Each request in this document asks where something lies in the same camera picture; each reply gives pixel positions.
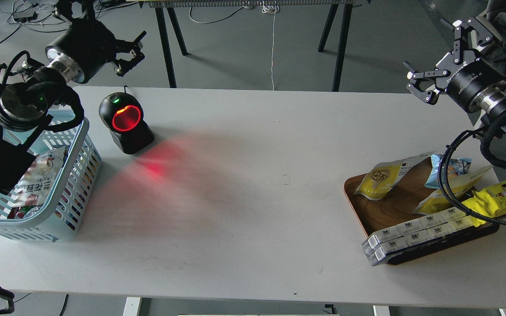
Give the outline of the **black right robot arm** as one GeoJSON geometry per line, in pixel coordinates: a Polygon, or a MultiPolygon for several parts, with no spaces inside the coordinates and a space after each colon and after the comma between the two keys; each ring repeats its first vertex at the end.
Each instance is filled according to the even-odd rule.
{"type": "Polygon", "coordinates": [[[452,25],[452,50],[434,70],[419,72],[408,62],[407,90],[426,104],[434,105],[440,94],[447,94],[467,113],[484,111],[481,122],[486,128],[480,151],[492,165],[506,169],[506,161],[490,150],[494,138],[506,134],[506,77],[489,64],[480,52],[495,44],[497,36],[488,22],[471,17],[452,25]]]}

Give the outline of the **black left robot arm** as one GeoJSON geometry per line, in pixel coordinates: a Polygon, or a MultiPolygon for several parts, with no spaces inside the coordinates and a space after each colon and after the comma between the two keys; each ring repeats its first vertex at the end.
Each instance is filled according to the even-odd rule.
{"type": "Polygon", "coordinates": [[[120,40],[94,18],[76,18],[46,47],[44,65],[23,50],[0,66],[0,194],[8,194],[35,160],[30,147],[44,131],[62,132],[82,124],[85,114],[69,82],[87,83],[106,64],[124,76],[144,59],[142,31],[133,41],[120,40]],[[9,84],[13,66],[27,56],[28,79],[9,84]]]}

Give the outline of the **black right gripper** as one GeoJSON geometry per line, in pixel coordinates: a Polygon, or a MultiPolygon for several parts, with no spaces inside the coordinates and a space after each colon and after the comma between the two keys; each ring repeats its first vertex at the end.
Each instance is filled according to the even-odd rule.
{"type": "Polygon", "coordinates": [[[506,88],[506,77],[481,58],[481,51],[497,42],[497,34],[490,23],[479,18],[464,21],[440,22],[454,34],[452,51],[435,65],[432,71],[418,72],[409,62],[406,88],[422,102],[434,105],[444,92],[467,113],[478,112],[482,91],[506,88]]]}

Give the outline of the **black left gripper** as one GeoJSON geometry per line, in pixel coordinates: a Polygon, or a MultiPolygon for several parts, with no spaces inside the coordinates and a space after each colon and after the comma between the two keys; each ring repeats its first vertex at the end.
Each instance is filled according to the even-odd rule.
{"type": "Polygon", "coordinates": [[[46,46],[48,67],[58,71],[65,82],[85,84],[112,62],[115,74],[123,77],[145,59],[141,50],[146,34],[142,31],[133,41],[115,40],[114,34],[98,20],[74,20],[64,34],[46,46]],[[116,51],[128,51],[132,58],[117,59],[116,51]]]}

